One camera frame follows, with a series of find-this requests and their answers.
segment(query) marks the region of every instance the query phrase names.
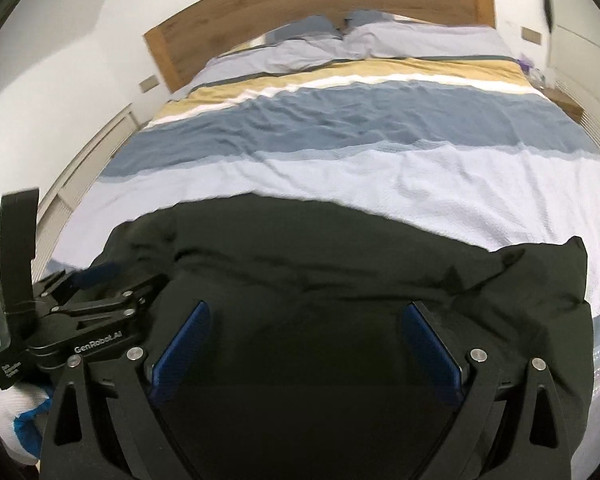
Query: wooden headboard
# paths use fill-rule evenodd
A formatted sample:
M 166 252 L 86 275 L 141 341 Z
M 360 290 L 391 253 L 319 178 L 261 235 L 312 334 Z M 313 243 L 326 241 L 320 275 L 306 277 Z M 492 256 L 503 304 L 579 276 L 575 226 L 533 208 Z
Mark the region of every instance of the wooden headboard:
M 212 57 L 261 34 L 323 14 L 342 28 L 347 13 L 377 9 L 442 23 L 495 27 L 493 0 L 200 0 L 144 35 L 172 92 L 189 83 Z

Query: yellow stripe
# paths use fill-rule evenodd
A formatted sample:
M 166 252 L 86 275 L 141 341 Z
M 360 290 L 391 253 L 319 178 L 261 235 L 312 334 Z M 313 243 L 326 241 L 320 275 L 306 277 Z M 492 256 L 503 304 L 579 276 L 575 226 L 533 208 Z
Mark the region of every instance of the yellow stripe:
M 389 76 L 391 74 L 423 74 L 461 77 L 479 81 L 498 81 L 529 87 L 530 84 L 514 61 L 502 59 L 426 61 L 421 59 L 365 59 L 336 63 L 312 72 L 282 76 L 263 76 L 236 83 L 202 87 L 188 97 L 169 102 L 154 120 L 183 114 L 201 105 L 220 104 L 244 91 L 261 92 L 267 88 L 301 85 L 332 76 Z

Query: wall switch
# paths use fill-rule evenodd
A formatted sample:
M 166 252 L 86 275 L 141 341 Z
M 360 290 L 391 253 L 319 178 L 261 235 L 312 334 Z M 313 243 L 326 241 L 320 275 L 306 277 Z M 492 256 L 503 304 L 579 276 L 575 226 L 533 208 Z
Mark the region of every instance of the wall switch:
M 140 83 L 140 91 L 145 94 L 151 90 L 151 88 L 155 88 L 159 84 L 158 78 L 155 75 L 152 75 Z
M 521 36 L 522 39 L 525 41 L 530 41 L 531 43 L 542 45 L 542 34 L 540 34 L 536 30 L 531 30 L 530 28 L 522 27 Z

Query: metal bolt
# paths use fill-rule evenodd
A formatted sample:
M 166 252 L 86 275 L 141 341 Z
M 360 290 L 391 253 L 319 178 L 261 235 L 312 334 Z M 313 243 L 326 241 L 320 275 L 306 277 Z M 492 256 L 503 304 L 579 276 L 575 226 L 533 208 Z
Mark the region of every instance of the metal bolt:
M 531 359 L 531 364 L 534 366 L 536 370 L 542 371 L 546 368 L 546 363 L 539 357 L 534 357 Z
M 139 358 L 144 354 L 144 350 L 142 350 L 139 346 L 134 346 L 126 351 L 126 358 L 130 361 L 138 361 Z
M 82 358 L 78 354 L 74 354 L 66 360 L 69 368 L 75 368 L 82 362 Z
M 487 352 L 480 348 L 474 348 L 470 353 L 471 359 L 478 363 L 483 363 L 487 360 Z

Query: black cloth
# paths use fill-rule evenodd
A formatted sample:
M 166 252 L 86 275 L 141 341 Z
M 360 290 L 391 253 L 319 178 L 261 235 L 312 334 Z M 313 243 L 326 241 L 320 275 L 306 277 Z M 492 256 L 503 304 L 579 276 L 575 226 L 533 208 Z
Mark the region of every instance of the black cloth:
M 583 437 L 592 322 L 577 237 L 490 253 L 333 203 L 247 194 L 126 222 L 94 264 L 106 261 L 124 273 L 74 301 L 164 272 L 212 309 L 206 353 L 163 410 L 202 478 L 408 478 L 408 446 L 430 447 L 450 416 L 405 357 L 410 300 L 514 381 L 543 358 L 572 454 Z M 302 465 L 289 471 L 293 452 Z

